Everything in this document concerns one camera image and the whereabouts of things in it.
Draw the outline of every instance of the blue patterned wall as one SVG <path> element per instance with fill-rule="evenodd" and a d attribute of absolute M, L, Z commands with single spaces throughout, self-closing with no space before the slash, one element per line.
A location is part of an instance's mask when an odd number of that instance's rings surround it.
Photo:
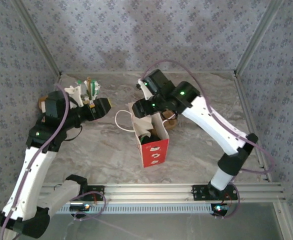
<path fill-rule="evenodd" d="M 279 9 L 241 79 L 293 215 L 293 0 Z"/>
<path fill-rule="evenodd" d="M 24 0 L 60 71 L 233 70 L 270 0 Z M 176 69 L 162 64 L 162 69 Z"/>
<path fill-rule="evenodd" d="M 0 210 L 23 163 L 38 97 L 53 90 L 51 73 L 9 0 L 0 1 Z"/>

